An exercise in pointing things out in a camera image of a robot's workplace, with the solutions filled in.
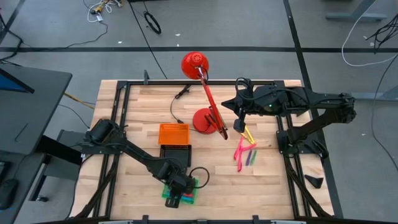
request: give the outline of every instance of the lamp base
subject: lamp base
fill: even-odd
[[[216,128],[212,125],[209,124],[208,120],[205,118],[205,116],[211,116],[211,111],[209,108],[203,108],[198,110],[194,115],[193,115],[193,127],[202,134],[213,134],[216,131]]]

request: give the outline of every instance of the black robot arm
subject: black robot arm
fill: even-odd
[[[234,122],[234,129],[240,133],[244,132],[244,119],[247,114],[283,117],[289,114],[300,115],[312,108],[325,109],[323,115],[307,124],[287,130],[290,143],[295,144],[331,123],[349,123],[356,116],[355,99],[347,93],[314,93],[304,87],[284,87],[276,84],[259,86],[253,91],[254,85],[248,78],[238,78],[235,88],[235,98],[222,102],[221,105],[233,110],[238,116]]]
[[[186,174],[186,168],[178,160],[151,156],[128,141],[122,129],[109,119],[100,119],[86,133],[86,141],[89,147],[113,147],[145,165],[153,177],[169,186],[166,207],[178,208],[182,194],[190,194],[195,188],[195,179]]]

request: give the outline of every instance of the wooden tabletop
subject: wooden tabletop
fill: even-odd
[[[101,82],[91,126],[100,118],[110,118],[116,83],[117,80]],[[300,86],[301,82],[285,80],[285,85]],[[170,103],[183,87],[183,85],[132,86],[126,113],[128,127],[125,130],[128,140],[149,154],[159,156],[160,147],[157,145],[159,123],[175,123],[170,114]],[[229,138],[224,140],[218,133],[204,135],[190,132],[191,169],[203,166],[211,175],[209,184],[198,190],[195,204],[180,204],[178,209],[165,207],[165,199],[161,196],[164,185],[155,180],[142,164],[123,154],[119,161],[111,219],[140,220],[143,215],[149,215],[151,220],[248,220],[252,219],[253,215],[259,215],[260,219],[265,220],[293,218],[284,161],[278,152],[275,135],[278,128],[276,118],[246,116],[245,122],[257,143],[257,156],[253,166],[243,166],[242,171],[238,173],[236,161],[233,160],[240,139],[239,133],[232,128],[236,115],[221,106],[222,101],[234,98],[236,92],[233,85],[211,85],[210,88],[228,128]],[[173,112],[178,119],[193,128],[193,114],[201,108],[207,108],[209,103],[201,85],[193,85],[190,89],[190,93],[174,101]],[[124,90],[121,93],[121,102],[123,96]],[[121,105],[122,103],[119,104],[117,122],[120,120]],[[293,115],[292,118],[295,126],[310,121],[309,113],[299,117]],[[244,152],[244,161],[247,155],[248,152]],[[72,216],[82,210],[95,192],[102,158],[102,155],[95,155],[81,168]],[[300,158],[304,174],[325,177],[318,156],[302,154]],[[195,173],[199,184],[204,183],[205,172],[198,170]],[[307,180],[306,186],[323,209],[333,214],[326,181],[323,182],[321,189],[315,189]],[[300,214],[303,215],[302,199],[297,186],[296,193]],[[102,201],[102,213],[104,203],[105,199]]]

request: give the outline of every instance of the white cable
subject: white cable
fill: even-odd
[[[388,62],[388,61],[392,60],[395,56],[398,55],[398,54],[396,54],[396,55],[394,55],[393,57],[391,57],[391,58],[389,58],[389,59],[386,59],[386,60],[383,60],[383,61],[380,61],[380,62],[365,63],[365,64],[363,64],[363,65],[354,65],[354,64],[351,64],[351,63],[347,62],[346,58],[344,57],[344,46],[346,45],[346,43],[347,43],[349,37],[351,36],[351,33],[353,32],[353,30],[354,30],[356,24],[357,24],[357,23],[359,22],[359,20],[363,17],[363,15],[365,15],[365,13],[373,6],[373,4],[374,4],[375,2],[376,2],[376,1],[374,1],[374,2],[368,7],[368,9],[367,9],[366,11],[364,11],[364,13],[362,13],[362,15],[361,15],[361,16],[358,18],[358,20],[354,23],[353,28],[351,28],[351,30],[349,31],[348,36],[347,36],[346,40],[344,41],[343,46],[341,47],[341,56],[343,56],[344,62],[345,62],[347,65],[349,65],[349,66],[352,66],[352,67],[363,67],[363,66],[368,66],[368,65],[376,65],[376,64],[379,64],[379,63]]]
[[[97,19],[94,20],[94,21],[91,21],[91,20],[90,20],[91,9],[94,8],[94,7],[97,6],[97,5],[102,4],[102,3],[103,3],[103,0],[100,1],[99,3],[95,4],[95,5],[91,6],[91,7],[88,9],[88,12],[87,12],[87,21],[88,21],[88,22],[98,22]],[[106,11],[107,11],[108,13],[112,13],[112,7],[111,7],[111,5],[115,5],[115,3],[108,2],[108,3],[106,3],[106,4],[104,5],[104,7],[105,7],[105,9],[106,9]]]
[[[97,4],[93,5],[93,6],[91,6],[91,7],[88,9],[88,12],[87,12],[87,21],[88,21],[88,22],[98,22],[97,19],[94,20],[94,21],[91,21],[91,20],[90,20],[90,12],[91,12],[91,9],[94,8],[94,6],[97,6],[97,5],[101,4],[101,3],[102,3],[102,1],[101,1],[100,3],[97,3]]]

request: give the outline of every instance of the monitor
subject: monitor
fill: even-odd
[[[35,90],[0,68],[0,90],[33,93]]]

